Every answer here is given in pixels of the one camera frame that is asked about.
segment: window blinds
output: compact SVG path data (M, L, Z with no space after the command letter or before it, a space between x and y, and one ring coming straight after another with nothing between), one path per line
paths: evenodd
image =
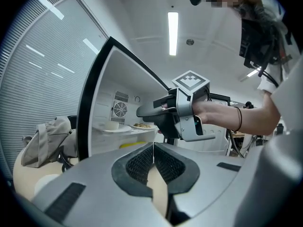
M57 5L47 9L47 2ZM8 31L0 55L0 167L7 178L23 136L77 114L96 57L83 40L99 51L106 38L78 0L29 0Z

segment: food on plate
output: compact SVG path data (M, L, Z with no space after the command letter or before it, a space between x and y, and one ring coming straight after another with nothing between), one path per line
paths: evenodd
M140 128L151 128L150 125L144 124L144 123L135 123L134 126L135 127L140 127Z

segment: beige bag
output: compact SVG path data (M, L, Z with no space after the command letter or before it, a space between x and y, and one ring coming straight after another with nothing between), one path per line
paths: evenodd
M37 125L36 134L22 140L26 146L21 158L23 166L40 167L46 162L54 162L62 148L68 157L77 157L76 130L71 129L66 116Z

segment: fan vent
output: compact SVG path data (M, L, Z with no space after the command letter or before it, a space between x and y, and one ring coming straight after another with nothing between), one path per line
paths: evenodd
M123 117L127 112L127 107L124 103L117 103L114 107L115 115Z
M122 92L117 91L115 95L115 99L122 101L122 102L128 102L128 95Z
M114 121L114 122L118 122L119 124L124 124L125 122L125 119L121 119L121 118L111 118L110 119L111 121Z

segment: hair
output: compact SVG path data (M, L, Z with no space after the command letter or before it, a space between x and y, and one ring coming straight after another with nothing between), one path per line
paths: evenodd
M282 50L285 54L281 22L276 21L276 16L271 10L247 1L243 1L240 5L234 7L234 9L242 19L257 22L265 34L269 34L273 40L276 40L278 51ZM280 53L278 53L278 60L273 64L282 66Z
M246 102L246 104L245 104L245 107L248 107L248 108L254 108L254 105L253 104L251 104L251 102L250 101L247 101Z

